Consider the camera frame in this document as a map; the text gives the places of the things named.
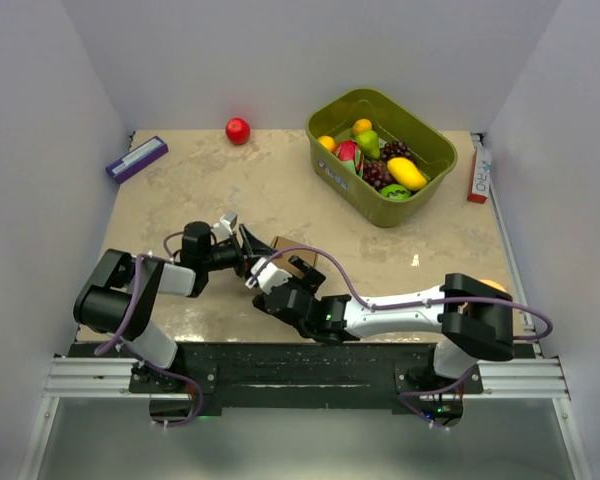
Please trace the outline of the brown cardboard paper box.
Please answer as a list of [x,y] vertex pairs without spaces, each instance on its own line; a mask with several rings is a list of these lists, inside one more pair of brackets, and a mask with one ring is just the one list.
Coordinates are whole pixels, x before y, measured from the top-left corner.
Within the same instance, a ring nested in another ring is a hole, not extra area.
[[276,251],[286,250],[286,253],[276,257],[273,260],[273,263],[277,267],[284,269],[295,276],[301,277],[304,275],[304,272],[291,263],[291,258],[293,256],[297,256],[313,268],[317,267],[318,255],[315,252],[309,250],[292,250],[292,247],[304,247],[304,244],[283,236],[276,236],[271,241],[270,246]]

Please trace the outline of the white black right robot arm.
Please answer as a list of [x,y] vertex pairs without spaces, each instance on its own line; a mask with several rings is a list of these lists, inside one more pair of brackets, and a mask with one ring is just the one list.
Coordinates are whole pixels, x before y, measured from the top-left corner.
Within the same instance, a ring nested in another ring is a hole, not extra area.
[[362,297],[353,293],[318,297],[320,273],[296,278],[261,258],[246,276],[259,289],[254,305],[294,327],[301,337],[340,345],[389,333],[440,333],[427,363],[408,373],[420,391],[449,392],[480,360],[514,357],[510,295],[472,277],[453,273],[440,286],[410,294]]

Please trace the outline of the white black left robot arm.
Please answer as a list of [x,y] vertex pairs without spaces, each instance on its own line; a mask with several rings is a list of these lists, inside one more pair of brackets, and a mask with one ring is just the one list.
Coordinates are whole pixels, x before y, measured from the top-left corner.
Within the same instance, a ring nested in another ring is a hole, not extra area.
[[232,269],[246,277],[251,267],[275,250],[233,221],[211,226],[196,221],[174,234],[181,247],[166,259],[108,249],[78,294],[73,316],[108,339],[95,349],[102,356],[118,347],[140,361],[140,377],[149,376],[165,392],[183,386],[195,391],[185,354],[152,320],[160,294],[196,298],[209,274]]

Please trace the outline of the purple rectangular box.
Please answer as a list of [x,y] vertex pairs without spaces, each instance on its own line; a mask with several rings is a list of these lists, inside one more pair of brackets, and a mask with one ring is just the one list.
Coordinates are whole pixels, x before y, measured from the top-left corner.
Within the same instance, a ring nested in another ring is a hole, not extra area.
[[154,136],[109,164],[105,171],[114,182],[120,185],[166,155],[168,151],[167,143],[160,137]]

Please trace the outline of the red white toothpaste box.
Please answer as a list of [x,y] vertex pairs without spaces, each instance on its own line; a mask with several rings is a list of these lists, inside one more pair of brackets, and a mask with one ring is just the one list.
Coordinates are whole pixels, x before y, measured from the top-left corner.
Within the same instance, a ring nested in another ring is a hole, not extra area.
[[492,157],[484,146],[475,149],[468,187],[467,200],[484,204],[489,198]]

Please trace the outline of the red apple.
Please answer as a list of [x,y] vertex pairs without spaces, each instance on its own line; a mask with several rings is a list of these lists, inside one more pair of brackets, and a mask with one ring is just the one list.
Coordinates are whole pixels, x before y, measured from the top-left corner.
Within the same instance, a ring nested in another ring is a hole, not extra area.
[[250,139],[251,127],[246,120],[234,117],[226,123],[225,135],[233,145],[243,145]]

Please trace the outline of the red grape bunch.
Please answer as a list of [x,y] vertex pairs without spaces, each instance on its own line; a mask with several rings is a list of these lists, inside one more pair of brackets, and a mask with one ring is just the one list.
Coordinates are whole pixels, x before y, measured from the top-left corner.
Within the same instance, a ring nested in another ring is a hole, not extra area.
[[365,160],[362,178],[376,191],[380,191],[386,186],[395,183],[394,177],[390,174],[386,164],[382,161]]

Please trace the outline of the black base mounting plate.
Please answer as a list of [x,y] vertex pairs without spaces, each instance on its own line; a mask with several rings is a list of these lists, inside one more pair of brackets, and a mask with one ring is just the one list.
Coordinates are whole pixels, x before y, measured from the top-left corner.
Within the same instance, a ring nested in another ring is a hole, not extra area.
[[[203,394],[203,413],[228,408],[385,410],[406,414],[403,392],[418,390],[408,373],[427,363],[431,344],[201,343],[180,345],[186,371]],[[140,377],[133,365],[129,389],[153,397],[183,394]]]

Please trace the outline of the yellow orange fruit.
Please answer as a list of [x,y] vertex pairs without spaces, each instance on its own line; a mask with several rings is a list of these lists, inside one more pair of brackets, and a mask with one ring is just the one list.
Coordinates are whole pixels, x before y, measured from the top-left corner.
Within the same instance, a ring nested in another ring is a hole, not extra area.
[[323,135],[318,138],[318,142],[330,153],[333,153],[337,147],[337,143],[333,137]]

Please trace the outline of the pink dragon fruit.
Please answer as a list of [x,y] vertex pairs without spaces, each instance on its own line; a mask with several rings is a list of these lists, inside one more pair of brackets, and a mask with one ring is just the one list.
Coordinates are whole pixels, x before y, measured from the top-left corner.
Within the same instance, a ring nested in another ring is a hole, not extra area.
[[360,176],[363,171],[364,154],[358,144],[353,140],[347,140],[339,143],[334,155],[351,172]]

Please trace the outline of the yellow mango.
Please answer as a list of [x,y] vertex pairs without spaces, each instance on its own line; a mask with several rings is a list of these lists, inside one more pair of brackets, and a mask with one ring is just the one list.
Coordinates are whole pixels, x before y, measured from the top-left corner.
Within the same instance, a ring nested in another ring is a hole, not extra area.
[[408,190],[420,191],[428,184],[427,178],[407,158],[394,157],[387,162],[387,168],[394,179]]

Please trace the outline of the green pear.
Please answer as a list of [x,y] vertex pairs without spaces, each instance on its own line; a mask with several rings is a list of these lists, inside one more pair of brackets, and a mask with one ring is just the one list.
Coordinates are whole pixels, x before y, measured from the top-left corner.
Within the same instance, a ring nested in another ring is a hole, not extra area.
[[379,136],[374,130],[367,130],[354,137],[355,142],[362,153],[371,159],[380,158]]

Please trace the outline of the green plastic tub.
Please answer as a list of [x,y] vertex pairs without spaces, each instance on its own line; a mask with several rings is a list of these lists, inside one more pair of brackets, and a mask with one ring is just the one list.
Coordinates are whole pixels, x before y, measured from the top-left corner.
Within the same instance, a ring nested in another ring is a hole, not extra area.
[[[411,191],[405,200],[390,200],[347,169],[318,138],[328,135],[337,145],[354,140],[354,123],[372,122],[381,148],[387,142],[404,142],[413,153],[411,160],[427,178],[420,191]],[[373,225],[395,227],[429,201],[457,163],[455,147],[437,130],[417,118],[394,100],[371,88],[351,90],[313,113],[306,123],[311,163],[315,172]]]

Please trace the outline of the dark purple grape bunch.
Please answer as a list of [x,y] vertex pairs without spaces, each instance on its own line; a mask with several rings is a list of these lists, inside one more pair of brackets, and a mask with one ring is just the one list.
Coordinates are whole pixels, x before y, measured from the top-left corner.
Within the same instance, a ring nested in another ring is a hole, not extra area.
[[412,160],[413,153],[404,142],[394,141],[385,143],[380,151],[380,159],[384,162],[388,162],[396,157]]

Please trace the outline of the round yellow orange sponge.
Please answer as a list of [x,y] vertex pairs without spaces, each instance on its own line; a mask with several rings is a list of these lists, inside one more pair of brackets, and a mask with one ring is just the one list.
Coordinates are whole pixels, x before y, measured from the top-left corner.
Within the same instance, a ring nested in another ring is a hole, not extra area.
[[491,288],[494,288],[496,290],[502,291],[502,292],[507,292],[507,289],[501,285],[500,283],[493,281],[493,280],[489,280],[489,279],[479,279],[479,281],[485,285],[488,285]]

